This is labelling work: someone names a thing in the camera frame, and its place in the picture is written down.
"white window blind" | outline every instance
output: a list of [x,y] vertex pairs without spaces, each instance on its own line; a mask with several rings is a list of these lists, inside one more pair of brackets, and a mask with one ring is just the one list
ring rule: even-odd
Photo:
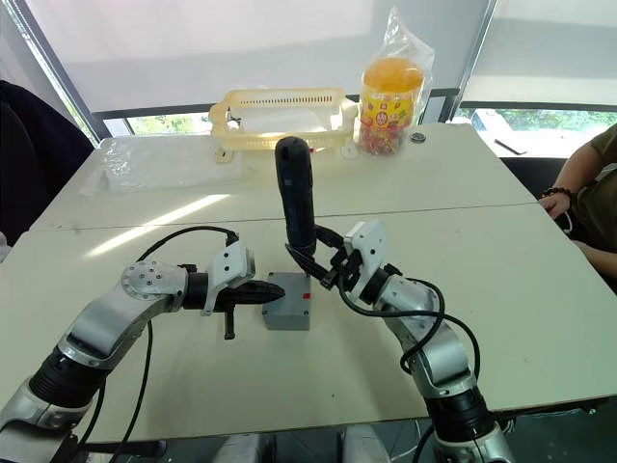
[[360,90],[396,4],[458,87],[488,0],[27,0],[91,111],[216,102],[237,88]]
[[617,2],[499,0],[464,100],[617,104]]

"white table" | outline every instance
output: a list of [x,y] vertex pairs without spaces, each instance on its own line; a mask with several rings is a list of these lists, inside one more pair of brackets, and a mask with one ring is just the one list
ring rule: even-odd
[[[338,152],[312,157],[317,216],[403,212],[451,207],[529,204],[534,199],[495,157],[470,125],[432,124],[417,128],[425,143],[408,142],[388,158],[344,159]],[[104,152],[118,142],[125,150],[202,152],[204,135],[111,139],[95,150],[32,230],[71,230],[176,225],[282,218],[272,152],[246,153],[241,180],[87,197],[79,193],[101,166]],[[211,204],[212,195],[227,195]]]
[[[479,386],[492,409],[617,394],[617,298],[536,204],[328,217],[348,231],[382,219],[390,259],[443,290],[447,311],[473,329],[482,351]],[[255,251],[257,276],[293,271],[282,220],[229,223]],[[0,403],[32,374],[71,320],[104,293],[147,246],[179,227],[91,251],[127,229],[30,231],[0,265]],[[196,232],[156,253],[203,267],[223,246]],[[320,248],[317,257],[325,261]],[[426,416],[398,366],[395,337],[315,282],[308,332],[268,332],[259,308],[236,310],[236,340],[221,315],[154,320],[144,407],[131,439],[375,422]],[[109,377],[94,440],[119,440],[139,390],[139,340]]]

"label on jar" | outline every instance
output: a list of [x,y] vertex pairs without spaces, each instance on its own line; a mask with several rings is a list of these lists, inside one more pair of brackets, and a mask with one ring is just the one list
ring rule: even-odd
[[360,120],[375,128],[396,130],[406,127],[412,123],[417,93],[378,93],[364,88]]

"bracelet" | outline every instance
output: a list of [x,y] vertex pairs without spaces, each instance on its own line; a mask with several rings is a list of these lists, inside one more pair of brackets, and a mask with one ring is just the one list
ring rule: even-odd
[[546,196],[552,196],[555,193],[563,193],[564,195],[567,195],[568,198],[570,198],[570,202],[573,203],[576,199],[577,199],[577,195],[575,195],[572,191],[570,191],[568,188],[561,188],[561,187],[557,187],[557,188],[549,188],[548,190],[545,190],[544,193],[542,193],[541,198],[545,198]]

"black chair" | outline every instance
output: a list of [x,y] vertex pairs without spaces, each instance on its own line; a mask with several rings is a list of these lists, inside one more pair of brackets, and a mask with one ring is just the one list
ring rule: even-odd
[[0,80],[0,230],[14,245],[93,150],[73,123]]
[[501,161],[510,169],[534,198],[551,188],[565,159],[553,157],[502,157]]

